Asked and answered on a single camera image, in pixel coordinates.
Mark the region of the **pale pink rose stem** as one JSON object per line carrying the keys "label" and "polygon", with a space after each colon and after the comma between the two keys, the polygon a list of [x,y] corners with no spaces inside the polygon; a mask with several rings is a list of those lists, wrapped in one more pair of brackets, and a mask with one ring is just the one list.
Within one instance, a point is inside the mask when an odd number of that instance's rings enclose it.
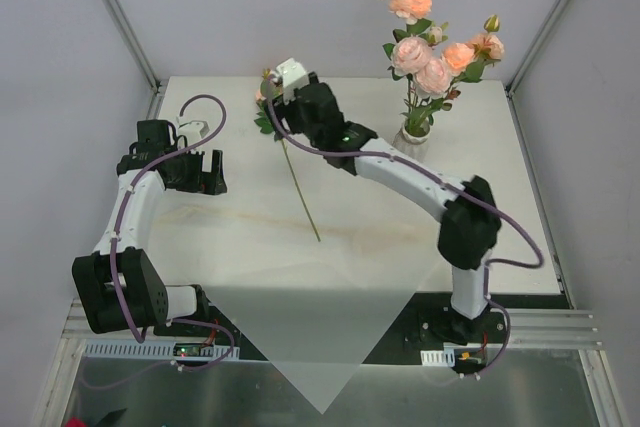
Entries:
{"label": "pale pink rose stem", "polygon": [[426,137],[434,115],[450,107],[456,94],[456,74],[438,54],[438,35],[431,29],[416,34],[411,26],[394,29],[393,41],[383,45],[394,81],[404,83],[402,129],[413,137]]}

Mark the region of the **white wrapping paper sheet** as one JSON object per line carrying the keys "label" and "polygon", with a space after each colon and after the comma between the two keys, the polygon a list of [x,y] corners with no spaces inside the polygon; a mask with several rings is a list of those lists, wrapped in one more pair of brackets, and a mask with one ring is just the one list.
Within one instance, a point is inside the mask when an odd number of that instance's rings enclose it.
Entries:
{"label": "white wrapping paper sheet", "polygon": [[422,284],[446,263],[439,228],[340,229],[222,240],[200,261],[209,298],[319,412],[340,394]]}

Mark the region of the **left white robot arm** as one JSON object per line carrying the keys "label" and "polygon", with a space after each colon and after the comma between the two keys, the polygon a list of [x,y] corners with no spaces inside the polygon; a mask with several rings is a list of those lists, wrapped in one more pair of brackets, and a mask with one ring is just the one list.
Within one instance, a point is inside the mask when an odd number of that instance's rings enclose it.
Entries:
{"label": "left white robot arm", "polygon": [[188,335],[204,334],[211,312],[196,284],[166,285],[147,247],[156,211],[168,191],[220,195],[227,191],[222,153],[204,165],[200,146],[213,136],[204,121],[178,118],[137,124],[137,140],[116,166],[118,195],[93,252],[78,257],[72,276],[91,330],[140,333],[176,318]]}

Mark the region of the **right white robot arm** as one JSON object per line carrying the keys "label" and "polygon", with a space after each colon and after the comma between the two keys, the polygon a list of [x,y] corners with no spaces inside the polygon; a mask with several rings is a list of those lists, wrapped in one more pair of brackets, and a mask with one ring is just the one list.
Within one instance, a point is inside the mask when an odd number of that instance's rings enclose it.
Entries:
{"label": "right white robot arm", "polygon": [[501,221],[488,182],[449,180],[392,147],[378,134],[344,118],[331,88],[313,73],[282,79],[275,121],[308,140],[306,150],[336,169],[377,182],[410,200],[439,223],[437,250],[452,272],[446,313],[430,324],[442,341],[465,345],[486,328],[488,260]]}

